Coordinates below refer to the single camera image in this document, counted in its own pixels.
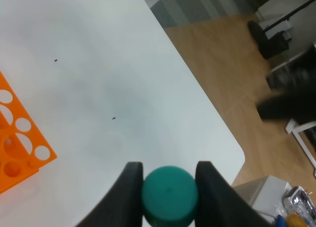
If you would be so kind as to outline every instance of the wooden floor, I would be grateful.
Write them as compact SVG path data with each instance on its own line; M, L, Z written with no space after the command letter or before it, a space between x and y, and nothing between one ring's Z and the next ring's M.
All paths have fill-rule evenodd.
M255 104L269 97L270 71L246 23L234 16L165 29L245 154L233 186L273 175L316 191L314 168L286 122L262 122ZM316 193L311 196L316 202Z

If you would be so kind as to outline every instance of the white table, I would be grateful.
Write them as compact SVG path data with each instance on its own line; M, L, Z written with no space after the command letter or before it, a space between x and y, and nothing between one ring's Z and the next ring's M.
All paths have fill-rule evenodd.
M242 149L144 0L0 0L0 22L0 69L58 155L0 195L0 226L76 225L128 161L233 182Z

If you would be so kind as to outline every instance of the teal cap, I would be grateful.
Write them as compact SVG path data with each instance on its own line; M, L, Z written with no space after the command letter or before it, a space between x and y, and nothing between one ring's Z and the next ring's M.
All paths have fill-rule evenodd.
M165 166L150 173L143 183L144 215L153 227L187 227L195 218L198 188L185 170Z

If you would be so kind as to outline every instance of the hole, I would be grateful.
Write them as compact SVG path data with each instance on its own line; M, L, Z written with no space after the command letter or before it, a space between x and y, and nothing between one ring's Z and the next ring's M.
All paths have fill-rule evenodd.
M0 105L0 112L3 115L2 117L0 116L0 128L6 127L5 120L11 125L13 123L13 114L11 113L11 110L4 105Z
M0 90L0 102L8 104L12 102L13 96L12 94L7 90Z
M50 151L45 146L38 146L35 149L35 155L40 160L47 160L50 157Z
M19 129L21 132L28 132L31 129L31 123L26 118L18 118L15 121L15 126L17 129Z
M13 161L5 164L3 168L4 173L9 177L16 177L21 173L21 166Z
M21 133L7 137L4 141L3 148L8 156L15 159L23 159L31 154L33 150L31 140Z

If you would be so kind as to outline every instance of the yellow object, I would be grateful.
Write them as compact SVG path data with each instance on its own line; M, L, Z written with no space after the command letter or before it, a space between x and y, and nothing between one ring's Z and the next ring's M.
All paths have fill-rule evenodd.
M305 221L296 214L288 215L285 222L287 227L308 227Z

